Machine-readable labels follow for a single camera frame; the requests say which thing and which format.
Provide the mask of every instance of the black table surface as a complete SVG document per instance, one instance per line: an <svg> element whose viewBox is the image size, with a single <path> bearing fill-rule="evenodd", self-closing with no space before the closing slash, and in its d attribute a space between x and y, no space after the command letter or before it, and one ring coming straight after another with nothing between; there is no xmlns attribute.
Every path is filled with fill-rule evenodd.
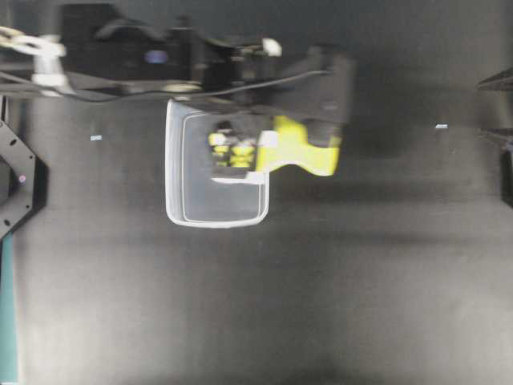
<svg viewBox="0 0 513 385"><path fill-rule="evenodd" d="M61 3L4 1L0 18L52 33ZM165 213L165 101L21 103L50 171L14 234L22 383L513 381L513 209L476 135L511 127L511 101L475 91L513 65L512 2L114 3L159 28L187 14L286 51L341 45L353 123L334 177L271 175L260 225L188 229Z"/></svg>

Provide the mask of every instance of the yellow and black object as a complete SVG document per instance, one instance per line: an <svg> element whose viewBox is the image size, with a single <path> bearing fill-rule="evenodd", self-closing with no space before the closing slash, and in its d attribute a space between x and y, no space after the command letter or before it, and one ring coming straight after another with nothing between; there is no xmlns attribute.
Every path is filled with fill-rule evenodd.
<svg viewBox="0 0 513 385"><path fill-rule="evenodd" d="M275 116L272 131L259 138L238 136L228 122L208 137L214 160L214 176L244 178L246 172L272 172L295 164L317 176L331 176L338 163L341 128L330 122L299 123Z"/></svg>

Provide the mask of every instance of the clear plastic container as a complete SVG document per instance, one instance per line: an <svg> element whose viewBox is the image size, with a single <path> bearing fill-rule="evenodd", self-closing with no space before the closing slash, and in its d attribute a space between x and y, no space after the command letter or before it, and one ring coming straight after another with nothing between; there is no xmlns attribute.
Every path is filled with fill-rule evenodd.
<svg viewBox="0 0 513 385"><path fill-rule="evenodd" d="M166 210L178 225L212 229L260 223L269 209L269 175L263 184L212 180L207 145L214 124L226 120L170 100L166 122Z"/></svg>

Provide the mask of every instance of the black wire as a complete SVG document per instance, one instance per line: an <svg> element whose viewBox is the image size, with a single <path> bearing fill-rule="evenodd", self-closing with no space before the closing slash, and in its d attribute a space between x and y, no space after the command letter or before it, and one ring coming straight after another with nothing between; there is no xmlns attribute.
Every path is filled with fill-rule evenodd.
<svg viewBox="0 0 513 385"><path fill-rule="evenodd" d="M259 82L259 83L253 83L253 84L245 84L243 86L226 88L224 90L219 90L219 91L176 92L176 91L155 90L155 91L136 92L133 94L127 94L127 95L121 95L121 96L113 96L111 98L105 98L105 99L89 99L89 98L86 98L86 97L83 97L80 95L76 95L76 94L67 94L67 93L61 92L60 90L58 90L55 87L43 86L41 84L34 83L34 82L30 81L29 79L24 79L19 76L11 75L11 74L8 74L7 72L3 72L3 71L0 71L0 78L4 78L4 79L10 80L12 82L16 82L16 83L30 84L30 85L38 88L41 91L53 91L56 94L64 96L68 99L78 100L80 102L85 102L85 103L101 104L101 103L115 102L115 101L121 100L121 99L136 98L138 96L143 96L143 95L166 95L171 98L178 97L178 96L187 97L187 98L208 98L208 97L213 97L213 96L234 94L237 92L253 90L253 89L257 89L257 88L277 86L277 85L284 84L284 83L290 83L290 82L298 81L301 79L306 79L306 78L309 78L312 76L328 75L331 73L332 72L328 71L328 70L311 70L311 71L302 72L300 74L287 76L284 78L268 80L265 82Z"/></svg>

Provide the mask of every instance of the metal frame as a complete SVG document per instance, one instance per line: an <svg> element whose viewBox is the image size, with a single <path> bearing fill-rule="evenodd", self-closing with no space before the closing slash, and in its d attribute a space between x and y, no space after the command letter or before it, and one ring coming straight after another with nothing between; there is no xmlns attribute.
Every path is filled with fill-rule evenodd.
<svg viewBox="0 0 513 385"><path fill-rule="evenodd" d="M36 156L14 134L7 120L7 98L0 96L0 156L11 167L19 184L0 207L0 239L12 231L34 207Z"/></svg>

